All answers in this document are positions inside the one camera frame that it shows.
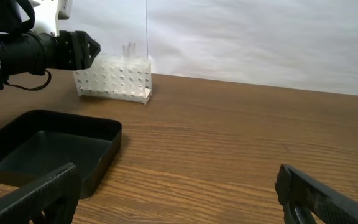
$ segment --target black tray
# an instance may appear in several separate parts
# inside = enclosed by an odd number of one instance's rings
[[[87,198],[120,149],[121,129],[108,119],[29,111],[0,130],[0,184],[21,187],[72,162]]]

